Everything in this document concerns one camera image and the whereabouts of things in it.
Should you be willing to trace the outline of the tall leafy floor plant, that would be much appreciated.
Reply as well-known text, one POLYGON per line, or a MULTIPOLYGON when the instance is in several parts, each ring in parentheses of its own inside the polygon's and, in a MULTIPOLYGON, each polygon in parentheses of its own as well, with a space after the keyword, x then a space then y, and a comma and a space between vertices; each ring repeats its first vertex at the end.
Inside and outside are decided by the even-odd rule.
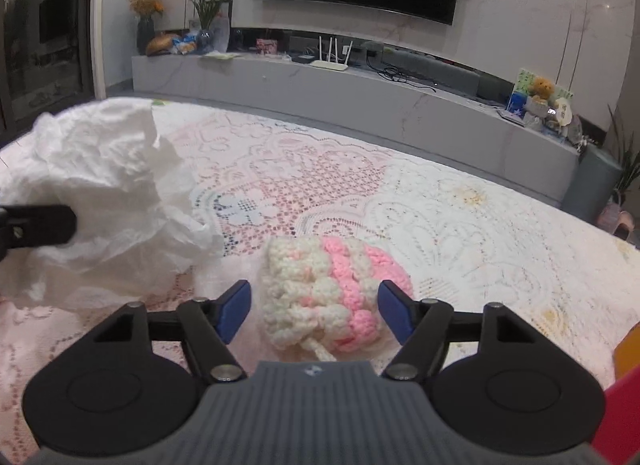
POLYGON ((639 180, 639 144, 636 141, 636 133, 633 130, 627 132, 620 114, 616 114, 611 107, 608 107, 608 114, 611 125, 606 135, 605 149, 622 170, 614 187, 614 201, 618 205, 624 205, 627 194, 639 180))

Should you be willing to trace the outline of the white wifi router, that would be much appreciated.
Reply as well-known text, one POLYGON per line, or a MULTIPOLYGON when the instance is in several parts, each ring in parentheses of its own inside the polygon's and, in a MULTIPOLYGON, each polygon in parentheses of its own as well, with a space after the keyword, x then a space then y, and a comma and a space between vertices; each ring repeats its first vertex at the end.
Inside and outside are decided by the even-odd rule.
POLYGON ((318 58, 311 62, 311 66, 314 68, 329 70, 335 72, 344 72, 348 69, 348 62, 350 54, 352 53, 352 45, 354 42, 351 40, 345 47, 342 54, 340 50, 340 42, 337 37, 329 38, 329 45, 323 46, 322 36, 318 37, 318 58))

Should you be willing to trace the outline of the pink small stool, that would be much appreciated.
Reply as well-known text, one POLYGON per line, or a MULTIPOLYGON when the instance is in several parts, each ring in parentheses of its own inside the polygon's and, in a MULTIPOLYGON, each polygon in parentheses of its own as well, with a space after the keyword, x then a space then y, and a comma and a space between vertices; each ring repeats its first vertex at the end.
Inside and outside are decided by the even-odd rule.
POLYGON ((620 240, 628 241, 634 232, 634 217, 614 199, 609 199, 600 213, 596 225, 620 240))

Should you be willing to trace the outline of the grey marble tv cabinet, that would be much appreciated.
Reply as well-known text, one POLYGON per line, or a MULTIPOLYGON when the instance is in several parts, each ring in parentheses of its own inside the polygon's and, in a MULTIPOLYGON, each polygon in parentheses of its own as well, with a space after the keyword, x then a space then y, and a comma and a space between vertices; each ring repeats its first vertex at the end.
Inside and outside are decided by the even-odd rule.
POLYGON ((134 91, 282 118, 421 156, 558 204, 576 151, 492 107, 363 70, 332 72, 261 56, 135 56, 134 91))

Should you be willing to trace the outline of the white paper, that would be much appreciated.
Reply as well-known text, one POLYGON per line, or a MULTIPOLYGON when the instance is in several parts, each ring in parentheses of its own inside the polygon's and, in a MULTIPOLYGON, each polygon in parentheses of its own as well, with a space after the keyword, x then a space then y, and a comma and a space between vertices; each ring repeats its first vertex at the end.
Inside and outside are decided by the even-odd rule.
POLYGON ((1 296, 18 307, 102 309, 164 296, 175 276, 222 250, 195 211, 196 181, 156 128, 149 101, 115 98, 43 114, 1 172, 4 205, 67 205, 70 242, 17 248, 1 296))

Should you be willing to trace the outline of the pink white crochet item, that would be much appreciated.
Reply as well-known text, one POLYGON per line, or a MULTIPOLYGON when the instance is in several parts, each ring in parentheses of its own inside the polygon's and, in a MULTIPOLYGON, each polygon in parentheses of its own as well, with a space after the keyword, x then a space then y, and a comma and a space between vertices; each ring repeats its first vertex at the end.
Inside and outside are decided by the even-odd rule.
POLYGON ((407 271, 381 248, 354 237, 275 237, 262 267, 262 326, 269 343, 320 361, 378 350, 390 337, 378 312, 378 287, 385 280, 413 295, 407 271))

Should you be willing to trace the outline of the dark vase yellow flowers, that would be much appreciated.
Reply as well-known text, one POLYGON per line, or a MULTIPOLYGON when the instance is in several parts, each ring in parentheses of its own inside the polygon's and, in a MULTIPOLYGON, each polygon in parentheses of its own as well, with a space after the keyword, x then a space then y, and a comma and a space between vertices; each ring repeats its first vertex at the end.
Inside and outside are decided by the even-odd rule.
POLYGON ((154 16, 164 12, 162 0, 128 0, 129 8, 138 17, 137 51, 145 54, 146 46, 155 37, 154 16))

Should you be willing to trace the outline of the pink box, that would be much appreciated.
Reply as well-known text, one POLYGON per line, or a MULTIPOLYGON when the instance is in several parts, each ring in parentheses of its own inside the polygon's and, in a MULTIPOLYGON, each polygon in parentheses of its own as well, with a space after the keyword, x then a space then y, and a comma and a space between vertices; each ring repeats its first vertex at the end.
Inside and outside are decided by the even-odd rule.
POLYGON ((639 453, 639 395, 639 369, 605 390, 604 418, 592 446, 609 464, 627 464, 639 453))

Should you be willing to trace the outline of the lace patterned tablecloth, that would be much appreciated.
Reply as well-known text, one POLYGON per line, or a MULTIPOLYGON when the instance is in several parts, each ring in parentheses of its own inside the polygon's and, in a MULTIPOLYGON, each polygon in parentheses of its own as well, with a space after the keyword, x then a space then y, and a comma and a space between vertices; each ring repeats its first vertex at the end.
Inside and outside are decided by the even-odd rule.
MULTIPOLYGON (((262 267, 275 237, 354 237, 404 268, 413 296, 479 311, 500 301, 590 371, 614 381, 613 353, 639 321, 639 254, 629 243, 528 196, 445 165, 357 139, 240 112, 146 100, 157 131, 195 178, 195 211, 213 220, 221 253, 179 273, 152 310, 219 296, 250 282, 250 315, 232 341, 247 371, 259 362, 316 360, 281 351, 262 326, 262 267)), ((27 382, 120 306, 18 307, 1 296, 1 450, 36 451, 22 413, 27 382)), ((384 367, 375 351, 336 359, 384 367)))

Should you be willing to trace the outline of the green potted plant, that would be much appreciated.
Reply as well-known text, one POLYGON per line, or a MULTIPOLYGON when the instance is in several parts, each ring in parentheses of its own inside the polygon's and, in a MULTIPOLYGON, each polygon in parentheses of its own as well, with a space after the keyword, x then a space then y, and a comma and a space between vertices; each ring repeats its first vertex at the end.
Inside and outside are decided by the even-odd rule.
POLYGON ((225 0, 187 0, 190 2, 198 15, 200 22, 200 30, 196 36, 196 44, 198 52, 206 54, 213 47, 213 33, 210 32, 210 26, 217 17, 217 14, 225 0))

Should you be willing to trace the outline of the orange box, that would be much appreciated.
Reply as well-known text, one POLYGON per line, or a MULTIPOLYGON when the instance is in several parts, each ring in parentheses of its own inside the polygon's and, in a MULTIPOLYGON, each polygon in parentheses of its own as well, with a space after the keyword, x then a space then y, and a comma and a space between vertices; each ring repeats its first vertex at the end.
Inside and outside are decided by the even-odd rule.
POLYGON ((637 323, 620 341, 613 353, 614 373, 621 379, 640 364, 640 323, 637 323))

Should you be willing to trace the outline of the grey round trash bin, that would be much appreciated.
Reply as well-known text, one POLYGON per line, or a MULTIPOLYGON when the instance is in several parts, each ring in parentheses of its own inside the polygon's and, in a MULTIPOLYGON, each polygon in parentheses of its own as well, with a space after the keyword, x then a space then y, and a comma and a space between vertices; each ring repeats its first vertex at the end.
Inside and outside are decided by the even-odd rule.
POLYGON ((561 210, 594 224, 622 173, 622 167, 610 153, 588 144, 580 155, 579 165, 562 199, 561 210))

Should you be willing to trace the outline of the teddy bear plush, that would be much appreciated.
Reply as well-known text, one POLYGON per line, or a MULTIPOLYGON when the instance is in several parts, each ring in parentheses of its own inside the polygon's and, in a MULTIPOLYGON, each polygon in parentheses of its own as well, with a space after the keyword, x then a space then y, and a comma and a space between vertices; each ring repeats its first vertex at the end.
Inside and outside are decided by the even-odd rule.
POLYGON ((555 92, 555 84, 548 78, 535 76, 529 85, 529 97, 539 103, 548 104, 555 92))

